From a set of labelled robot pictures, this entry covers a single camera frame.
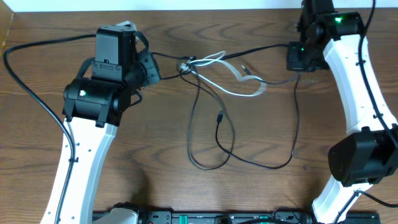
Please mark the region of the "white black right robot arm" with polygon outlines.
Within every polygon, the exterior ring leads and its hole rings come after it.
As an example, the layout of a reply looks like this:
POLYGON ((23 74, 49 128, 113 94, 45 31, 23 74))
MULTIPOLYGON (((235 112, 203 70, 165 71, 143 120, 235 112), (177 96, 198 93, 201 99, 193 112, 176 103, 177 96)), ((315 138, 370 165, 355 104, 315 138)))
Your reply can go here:
POLYGON ((341 223, 355 201, 397 170, 397 119, 381 93, 369 57, 370 23, 331 0, 302 2, 300 39, 288 46, 287 68, 331 70, 346 119, 346 137, 328 152, 331 176, 312 202, 315 223, 341 223))

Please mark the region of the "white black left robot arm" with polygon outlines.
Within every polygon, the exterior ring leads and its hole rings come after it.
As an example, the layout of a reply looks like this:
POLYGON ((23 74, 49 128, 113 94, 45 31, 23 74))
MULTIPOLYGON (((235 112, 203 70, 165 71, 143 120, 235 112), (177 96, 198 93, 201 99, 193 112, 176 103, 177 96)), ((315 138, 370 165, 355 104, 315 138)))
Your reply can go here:
POLYGON ((131 97, 160 81, 149 43, 126 21, 101 26, 95 57, 86 60, 65 87, 67 133, 42 223, 92 223, 104 160, 131 97))

